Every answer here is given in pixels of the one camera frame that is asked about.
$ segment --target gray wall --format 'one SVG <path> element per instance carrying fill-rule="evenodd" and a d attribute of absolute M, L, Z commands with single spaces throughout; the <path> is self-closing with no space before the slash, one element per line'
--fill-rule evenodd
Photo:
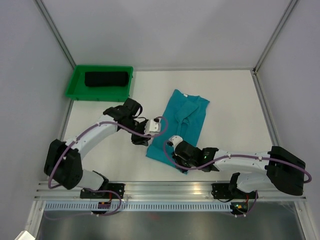
<path fill-rule="evenodd" d="M 0 238 L 25 227 L 72 68 L 32 0 L 0 1 Z"/>
<path fill-rule="evenodd" d="M 282 145 L 306 162 L 305 186 L 320 228 L 320 1 L 301 0 L 259 77 Z"/>
<path fill-rule="evenodd" d="M 290 0 L 43 0 L 77 64 L 253 68 Z"/>

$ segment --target teal shirt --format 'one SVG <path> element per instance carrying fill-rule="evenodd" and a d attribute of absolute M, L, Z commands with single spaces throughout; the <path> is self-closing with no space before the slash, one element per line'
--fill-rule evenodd
<path fill-rule="evenodd" d="M 146 156 L 175 167 L 165 156 L 164 142 L 173 135 L 178 135 L 195 147 L 205 121 L 208 104 L 209 101 L 200 96 L 185 96 L 175 89 L 163 113 L 163 116 L 168 120 L 167 131 L 153 139 L 146 151 Z M 161 120 L 161 130 L 165 128 L 165 124 Z M 166 146 L 166 152 L 171 156 L 173 148 Z"/>

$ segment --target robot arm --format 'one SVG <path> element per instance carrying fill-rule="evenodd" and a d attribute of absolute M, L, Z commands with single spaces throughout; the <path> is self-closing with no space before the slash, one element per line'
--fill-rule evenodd
<path fill-rule="evenodd" d="M 120 129 L 140 134 L 132 134 L 131 142 L 135 145 L 148 146 L 148 141 L 151 139 L 148 136 L 159 133 L 161 124 L 157 118 L 150 120 L 144 118 L 141 122 L 137 121 L 138 112 L 139 116 L 142 113 L 142 106 L 128 98 L 123 105 L 105 110 L 95 125 L 81 134 L 66 142 L 54 140 L 48 150 L 44 172 L 50 176 L 57 167 L 53 179 L 68 190 L 74 187 L 92 190 L 107 188 L 108 179 L 95 171 L 83 169 L 81 161 L 98 143 Z M 63 159 L 56 166 L 61 156 Z"/>
<path fill-rule="evenodd" d="M 131 135 L 133 144 L 148 146 L 152 135 L 161 130 L 158 119 L 160 117 L 151 120 L 143 118 L 144 120 L 139 122 L 137 119 L 141 113 L 142 106 L 128 98 L 123 105 L 105 110 L 98 121 L 81 134 L 65 142 L 54 140 L 50 144 L 44 166 L 44 172 L 50 176 L 49 182 L 54 179 L 68 190 L 77 186 L 100 192 L 110 190 L 109 180 L 106 177 L 82 168 L 82 159 L 104 138 L 120 129 L 135 132 Z M 219 186 L 218 190 L 213 191 L 217 192 L 218 199 L 222 199 L 218 195 L 225 197 L 224 199 L 226 196 L 230 199 L 241 199 L 250 194 L 255 196 L 253 191 L 274 188 L 290 195 L 303 194 L 306 164 L 282 147 L 273 146 L 271 151 L 253 153 L 229 152 L 215 147 L 201 150 L 180 136 L 171 137 L 168 144 L 174 148 L 172 154 L 174 161 L 169 159 L 182 171 L 199 169 L 204 172 L 234 173 L 227 183 L 227 192 Z"/>
<path fill-rule="evenodd" d="M 251 153 L 229 152 L 214 147 L 201 150 L 180 136 L 171 137 L 168 145 L 174 148 L 172 158 L 177 168 L 234 172 L 228 186 L 233 198 L 246 196 L 255 190 L 274 188 L 294 196 L 303 194 L 306 164 L 280 146 L 273 146 L 268 152 Z"/>

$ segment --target metal frame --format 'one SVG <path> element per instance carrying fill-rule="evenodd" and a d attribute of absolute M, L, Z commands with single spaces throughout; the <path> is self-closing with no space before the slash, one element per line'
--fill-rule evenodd
<path fill-rule="evenodd" d="M 75 68 L 76 63 L 68 50 L 62 36 L 60 35 L 52 17 L 50 16 L 46 6 L 42 0 L 33 0 L 39 11 L 43 15 L 46 23 L 48 24 L 50 30 L 52 31 L 55 39 L 57 40 L 61 50 L 63 51 L 65 57 L 69 61 L 72 68 Z M 269 131 L 271 142 L 273 145 L 279 145 L 279 137 L 269 111 L 265 95 L 257 76 L 259 69 L 261 68 L 264 60 L 266 59 L 270 49 L 276 42 L 279 34 L 283 30 L 284 25 L 288 21 L 291 13 L 298 4 L 299 0 L 291 0 L 288 4 L 286 10 L 284 11 L 278 25 L 272 33 L 266 47 L 264 48 L 256 66 L 251 70 L 252 79 L 254 86 L 256 88 L 257 96 L 261 105 L 261 109 L 266 121 L 266 125 Z M 164 69 L 148 69 L 148 71 L 159 71 Z M 186 70 L 186 69 L 165 69 L 170 70 Z M 224 68 L 219 69 L 197 69 L 197 70 L 229 70 Z M 59 132 L 59 139 L 63 139 L 66 128 L 68 125 L 69 117 L 71 114 L 73 106 L 73 101 L 70 101 L 68 108 L 63 119 L 62 128 Z M 155 203 L 155 202 L 176 202 L 176 203 L 212 203 L 214 200 L 211 195 L 211 184 L 214 182 L 125 182 L 125 201 L 130 201 L 132 203 Z M 42 181 L 38 184 L 38 188 L 34 197 L 34 202 L 27 220 L 25 229 L 29 231 L 33 236 L 36 236 L 39 230 L 40 222 L 42 219 L 43 211 L 46 206 L 46 201 L 85 201 L 79 198 L 80 188 L 75 188 L 73 190 L 66 189 L 53 189 L 49 190 L 47 187 L 48 182 Z M 306 202 L 306 198 L 290 196 L 279 191 L 259 191 L 259 202 L 295 202 L 297 215 L 300 220 L 303 233 L 306 239 L 317 240 L 319 239 L 318 232 L 315 230 L 315 224 L 311 216 L 311 211 L 309 205 Z"/>
<path fill-rule="evenodd" d="M 255 73 L 257 73 L 259 71 L 259 69 L 261 68 L 262 64 L 264 63 L 270 49 L 272 48 L 272 46 L 275 44 L 276 40 L 278 39 L 280 33 L 282 32 L 286 22 L 288 21 L 291 13 L 293 12 L 293 10 L 295 9 L 295 7 L 297 6 L 298 2 L 300 0 L 290 0 L 289 4 L 287 5 L 286 9 L 284 10 L 284 13 L 279 21 L 279 23 L 277 24 L 277 26 L 275 27 L 268 43 L 266 44 L 258 62 L 256 63 L 255 67 L 253 68 L 253 71 Z"/>
<path fill-rule="evenodd" d="M 110 203 L 108 211 L 114 211 L 119 206 L 119 201 Z M 101 211 L 99 201 L 47 201 L 46 211 Z M 224 202 L 197 202 L 197 201 L 125 201 L 121 204 L 120 211 L 127 212 L 231 212 L 231 204 Z"/>
<path fill-rule="evenodd" d="M 76 63 L 67 47 L 65 44 L 65 41 L 63 40 L 60 32 L 57 29 L 57 26 L 55 22 L 53 21 L 50 13 L 48 12 L 47 7 L 43 3 L 42 0 L 33 0 L 37 8 L 39 9 L 41 15 L 44 17 L 45 22 L 49 26 L 53 36 L 55 37 L 57 43 L 59 44 L 63 54 L 65 55 L 66 59 L 69 61 L 71 67 L 74 69 L 76 67 Z"/>

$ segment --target green plastic bin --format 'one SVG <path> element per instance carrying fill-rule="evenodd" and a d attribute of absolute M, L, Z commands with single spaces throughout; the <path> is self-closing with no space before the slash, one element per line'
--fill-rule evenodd
<path fill-rule="evenodd" d="M 87 87 L 85 72 L 127 72 L 127 86 Z M 129 97 L 134 68 L 132 66 L 77 65 L 65 95 L 73 100 L 124 102 Z"/>

